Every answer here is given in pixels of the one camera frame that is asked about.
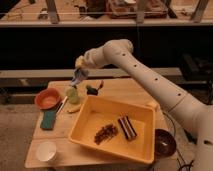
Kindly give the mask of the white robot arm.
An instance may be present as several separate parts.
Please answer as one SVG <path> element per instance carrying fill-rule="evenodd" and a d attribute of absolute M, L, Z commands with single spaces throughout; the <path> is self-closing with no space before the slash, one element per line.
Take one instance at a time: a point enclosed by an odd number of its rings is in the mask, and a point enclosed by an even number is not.
<path fill-rule="evenodd" d="M 110 40 L 76 59 L 75 67 L 113 64 L 128 73 L 188 132 L 197 137 L 193 171 L 213 171 L 213 105 L 206 105 L 165 77 L 140 63 L 128 39 Z"/>

